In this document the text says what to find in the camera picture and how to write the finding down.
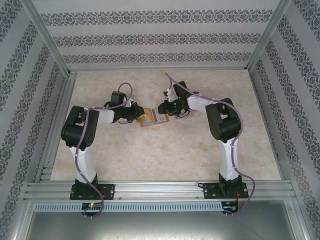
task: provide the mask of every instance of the patterned wallpaper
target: patterned wallpaper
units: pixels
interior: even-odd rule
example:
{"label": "patterned wallpaper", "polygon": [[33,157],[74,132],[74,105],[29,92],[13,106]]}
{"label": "patterned wallpaper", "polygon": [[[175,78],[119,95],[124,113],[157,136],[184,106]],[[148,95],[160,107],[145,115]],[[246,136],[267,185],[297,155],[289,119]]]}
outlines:
{"label": "patterned wallpaper", "polygon": [[320,239],[320,1],[293,0],[250,73],[279,165]]}
{"label": "patterned wallpaper", "polygon": [[64,82],[18,0],[0,3],[0,240],[33,182]]}
{"label": "patterned wallpaper", "polygon": [[245,67],[279,0],[35,0],[72,70]]}

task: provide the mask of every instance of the enclosure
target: enclosure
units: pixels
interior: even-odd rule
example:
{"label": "enclosure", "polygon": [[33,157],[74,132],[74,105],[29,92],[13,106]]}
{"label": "enclosure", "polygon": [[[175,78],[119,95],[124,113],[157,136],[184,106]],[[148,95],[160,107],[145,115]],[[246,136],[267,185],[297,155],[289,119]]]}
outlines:
{"label": "enclosure", "polygon": [[[0,239],[320,239],[319,4],[2,0]],[[198,187],[218,182],[222,156],[197,111],[99,124],[93,165],[114,198],[84,219],[90,201],[70,200],[77,170],[61,140],[72,106],[102,107],[129,82],[139,106],[157,108],[165,73],[241,113],[247,208],[225,217],[234,199]]]}

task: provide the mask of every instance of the wire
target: wire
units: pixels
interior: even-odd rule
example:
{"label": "wire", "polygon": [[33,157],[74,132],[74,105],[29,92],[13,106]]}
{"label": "wire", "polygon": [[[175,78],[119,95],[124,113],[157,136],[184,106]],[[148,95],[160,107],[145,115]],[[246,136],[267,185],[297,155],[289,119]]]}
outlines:
{"label": "wire", "polygon": [[190,113],[190,110],[188,110],[188,113],[186,114],[186,115],[184,115],[184,116],[179,116],[179,114],[177,114],[177,116],[178,116],[178,118],[184,118],[184,117],[186,117],[186,116],[188,116],[189,115],[189,113]]}
{"label": "wire", "polygon": [[232,110],[235,111],[235,113],[238,115],[239,119],[240,119],[240,130],[239,130],[239,133],[238,135],[233,139],[232,143],[231,143],[231,162],[232,162],[232,166],[234,168],[234,170],[241,176],[245,177],[245,178],[248,178],[252,181],[252,191],[251,191],[251,194],[250,196],[248,197],[248,199],[246,200],[245,204],[242,206],[241,209],[239,209],[236,213],[236,214],[239,214],[241,211],[243,211],[243,209],[245,209],[250,201],[250,199],[253,197],[254,195],[254,192],[255,192],[255,189],[256,189],[256,182],[255,180],[248,176],[248,175],[245,175],[243,174],[242,172],[240,172],[237,168],[236,168],[236,164],[235,164],[235,151],[234,151],[234,148],[235,148],[235,143],[236,141],[238,140],[238,138],[240,137],[240,135],[242,134],[243,130],[244,130],[244,120],[240,114],[240,112],[231,104],[227,103],[227,102],[224,102],[224,101],[221,101],[221,100],[216,100],[216,99],[213,99],[213,98],[210,98],[210,97],[206,97],[206,96],[202,96],[201,94],[196,94],[192,91],[190,91],[189,89],[187,89],[186,87],[182,86],[181,84],[179,84],[177,81],[175,81],[172,77],[169,76],[169,74],[165,73],[165,75],[170,79],[170,82],[172,85],[172,83],[175,83],[177,84],[180,88],[186,90],[188,93],[192,94],[192,95],[195,95],[197,96],[198,98],[201,98],[201,99],[205,99],[205,100],[208,100],[210,102],[213,102],[213,103],[220,103],[220,104],[224,104],[228,107],[230,107]]}
{"label": "wire", "polygon": [[235,193],[235,197],[236,197],[236,206],[235,207],[237,208],[237,207],[239,207],[239,193],[238,192]]}
{"label": "wire", "polygon": [[110,104],[110,102],[107,101],[103,106],[104,106],[104,107],[107,107],[109,104]]}
{"label": "wire", "polygon": [[[133,88],[131,86],[130,83],[128,82],[123,82],[120,84],[119,88],[118,88],[118,92],[120,91],[120,88],[123,86],[123,85],[128,85],[130,87],[130,96],[127,98],[127,100],[125,100],[123,103],[117,105],[117,106],[111,106],[111,107],[101,107],[101,106],[97,106],[97,107],[89,107],[86,111],[86,116],[85,116],[85,121],[84,121],[84,125],[83,125],[83,130],[82,130],[82,134],[81,134],[81,137],[80,137],[80,140],[79,140],[79,143],[77,144],[76,148],[75,148],[75,157],[74,157],[74,162],[75,162],[75,167],[77,169],[77,171],[79,172],[80,176],[86,181],[87,184],[89,184],[90,187],[92,187],[100,196],[101,198],[101,207],[100,207],[100,210],[93,216],[90,216],[90,219],[93,219],[95,217],[97,217],[99,214],[101,214],[102,210],[104,209],[104,196],[102,195],[102,193],[86,178],[86,176],[83,174],[83,172],[81,171],[80,167],[79,167],[79,164],[78,164],[78,153],[79,153],[79,148],[80,148],[80,145],[82,144],[84,138],[85,138],[85,134],[86,134],[86,130],[87,130],[87,127],[88,127],[88,121],[89,121],[89,112],[91,110],[110,110],[110,109],[115,109],[115,108],[119,108],[119,107],[122,107],[122,106],[125,106],[127,104],[127,102],[130,100],[130,98],[132,97],[132,94],[133,94]],[[85,218],[88,218],[89,216],[86,215],[86,211],[87,211],[88,208],[86,208],[83,212],[83,215]]]}
{"label": "wire", "polygon": [[228,210],[225,210],[225,209],[223,209],[222,211],[221,211],[223,214],[226,212],[226,213],[228,213],[228,214],[231,214],[231,216],[233,217],[236,213],[233,213],[232,211],[228,211]]}
{"label": "wire", "polygon": [[171,81],[171,79],[170,79],[170,87],[169,87],[169,89],[171,89],[172,88],[172,81]]}
{"label": "wire", "polygon": [[133,123],[133,121],[134,121],[134,119],[132,119],[132,120],[130,120],[130,121],[125,121],[125,122],[120,122],[120,121],[118,120],[118,123],[120,123],[120,124],[131,124],[131,123]]}

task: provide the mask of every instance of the floor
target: floor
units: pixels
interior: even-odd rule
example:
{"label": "floor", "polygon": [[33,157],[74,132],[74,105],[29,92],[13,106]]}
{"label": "floor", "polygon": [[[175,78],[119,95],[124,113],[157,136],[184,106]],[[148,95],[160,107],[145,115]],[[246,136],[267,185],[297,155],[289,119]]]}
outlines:
{"label": "floor", "polygon": [[[103,106],[122,82],[133,86],[139,106],[154,108],[164,101],[170,82],[185,81],[192,91],[215,99],[230,98],[244,120],[238,141],[238,167],[255,180],[279,180],[280,175],[247,70],[124,70],[79,72],[73,105]],[[121,88],[127,95],[127,86]],[[103,123],[97,127],[92,157],[99,180],[218,180],[220,152],[207,117],[193,117],[141,127]],[[60,141],[51,180],[74,180],[76,167],[69,148]]]}

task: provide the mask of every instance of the black mounting bracket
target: black mounting bracket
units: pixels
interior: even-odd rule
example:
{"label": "black mounting bracket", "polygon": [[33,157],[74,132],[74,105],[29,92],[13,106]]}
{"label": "black mounting bracket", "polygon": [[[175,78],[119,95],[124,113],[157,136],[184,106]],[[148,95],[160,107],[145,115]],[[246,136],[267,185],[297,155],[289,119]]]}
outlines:
{"label": "black mounting bracket", "polygon": [[247,185],[240,175],[227,181],[219,174],[219,182],[199,183],[198,187],[203,189],[204,199],[235,199],[237,193],[239,199],[249,197]]}
{"label": "black mounting bracket", "polygon": [[[88,184],[78,180],[72,185],[70,200],[100,200],[99,194]],[[99,184],[97,175],[92,184],[102,193],[104,200],[113,200],[115,196],[114,184]]]}

